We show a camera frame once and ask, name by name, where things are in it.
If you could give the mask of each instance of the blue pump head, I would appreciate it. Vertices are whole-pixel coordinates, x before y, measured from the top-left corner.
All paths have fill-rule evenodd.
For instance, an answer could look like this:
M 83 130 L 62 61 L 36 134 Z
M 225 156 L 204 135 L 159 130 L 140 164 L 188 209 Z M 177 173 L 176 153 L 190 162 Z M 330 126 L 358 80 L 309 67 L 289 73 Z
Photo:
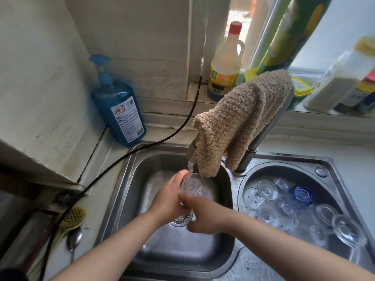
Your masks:
M 112 61 L 112 58 L 103 54 L 91 55 L 89 61 L 95 64 L 97 70 L 99 71 L 97 77 L 101 85 L 108 85 L 113 83 L 112 76 L 108 73 L 104 66 Z

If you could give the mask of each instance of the spoon handle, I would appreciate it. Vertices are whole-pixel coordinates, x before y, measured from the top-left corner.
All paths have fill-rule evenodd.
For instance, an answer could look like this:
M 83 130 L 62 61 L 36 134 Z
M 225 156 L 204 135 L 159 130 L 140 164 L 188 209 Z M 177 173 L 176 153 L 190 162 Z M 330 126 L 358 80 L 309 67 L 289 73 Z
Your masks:
M 71 264 L 74 262 L 74 249 L 71 250 Z

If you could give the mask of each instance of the drain strainer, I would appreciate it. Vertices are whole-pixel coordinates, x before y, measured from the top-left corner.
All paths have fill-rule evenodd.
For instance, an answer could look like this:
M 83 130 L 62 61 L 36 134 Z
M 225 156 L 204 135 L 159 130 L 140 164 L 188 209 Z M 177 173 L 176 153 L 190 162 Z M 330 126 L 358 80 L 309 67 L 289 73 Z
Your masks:
M 170 224 L 172 226 L 175 226 L 175 227 L 183 227 L 185 225 L 188 224 L 188 222 L 190 222 L 191 218 L 193 217 L 193 212 L 191 211 L 189 214 L 187 215 L 184 215 L 184 216 L 180 216 L 178 217 L 176 220 L 174 220 L 173 222 L 170 222 Z

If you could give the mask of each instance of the brown towel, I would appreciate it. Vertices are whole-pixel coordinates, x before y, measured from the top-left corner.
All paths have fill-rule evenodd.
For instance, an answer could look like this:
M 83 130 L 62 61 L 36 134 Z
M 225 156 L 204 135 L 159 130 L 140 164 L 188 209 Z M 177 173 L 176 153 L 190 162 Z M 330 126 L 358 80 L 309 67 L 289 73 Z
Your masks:
M 196 146 L 200 174 L 215 176 L 225 151 L 225 166 L 235 170 L 248 145 L 283 105 L 291 86 L 287 71 L 266 72 L 234 88 L 215 108 L 198 114 L 194 128 L 200 133 Z

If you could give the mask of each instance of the black hose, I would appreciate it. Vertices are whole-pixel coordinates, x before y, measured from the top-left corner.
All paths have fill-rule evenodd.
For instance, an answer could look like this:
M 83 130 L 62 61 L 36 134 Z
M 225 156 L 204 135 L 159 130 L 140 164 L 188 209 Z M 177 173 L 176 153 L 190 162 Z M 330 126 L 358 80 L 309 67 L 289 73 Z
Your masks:
M 48 257 L 49 257 L 49 253 L 51 251 L 51 247 L 52 247 L 52 243 L 53 243 L 53 240 L 55 238 L 55 235 L 59 229 L 59 225 L 60 223 L 64 220 L 64 218 L 66 217 L 66 215 L 69 213 L 69 211 L 73 208 L 73 206 L 78 202 L 79 199 L 82 198 L 83 195 L 85 195 L 85 193 L 94 185 L 98 182 L 98 180 L 100 180 L 103 175 L 105 175 L 111 168 L 113 168 L 115 165 L 117 165 L 119 162 L 121 162 L 123 159 L 129 157 L 130 155 L 138 152 L 138 151 L 141 151 L 141 150 L 144 150 L 144 149 L 147 149 L 147 148 L 150 148 L 152 146 L 155 146 L 155 145 L 158 145 L 158 144 L 161 144 L 169 139 L 171 139 L 173 136 L 175 136 L 178 132 L 180 132 L 182 130 L 182 128 L 185 127 L 185 125 L 188 123 L 188 121 L 190 120 L 191 118 L 191 115 L 193 114 L 193 111 L 194 111 L 194 108 L 196 106 L 196 103 L 198 101 L 198 96 L 199 96 L 199 89 L 201 88 L 201 83 L 202 83 L 202 76 L 200 76 L 199 78 L 199 82 L 198 82 L 198 89 L 196 91 L 196 95 L 195 95 L 195 99 L 194 99 L 194 103 L 193 103 L 193 107 L 191 108 L 190 110 L 190 113 L 188 115 L 188 117 L 186 118 L 185 122 L 181 125 L 181 127 L 179 129 L 177 129 L 176 132 L 174 132 L 172 135 L 169 135 L 168 137 L 164 138 L 163 140 L 160 140 L 158 142 L 154 142 L 154 143 L 151 143 L 151 144 L 148 144 L 146 146 L 143 146 L 143 147 L 140 147 L 138 149 L 135 149 L 129 153 L 127 153 L 126 155 L 122 156 L 121 158 L 119 158 L 117 161 L 115 161 L 112 165 L 110 165 L 108 168 L 106 168 L 101 174 L 98 175 L 98 177 L 96 179 L 94 179 L 82 192 L 80 192 L 77 197 L 74 199 L 74 201 L 72 201 L 72 203 L 68 206 L 68 208 L 64 211 L 64 213 L 61 215 L 61 217 L 59 218 L 59 220 L 57 221 L 53 231 L 52 231 L 52 234 L 51 234 L 51 237 L 49 239 L 49 242 L 48 242 L 48 245 L 47 245 L 47 249 L 44 253 L 44 257 L 43 257 L 43 264 L 42 264 L 42 268 L 40 270 L 40 276 L 39 276 L 39 281 L 43 281 L 43 278 L 44 278 L 44 274 L 45 274 L 45 270 L 47 268 L 47 263 L 48 263 Z

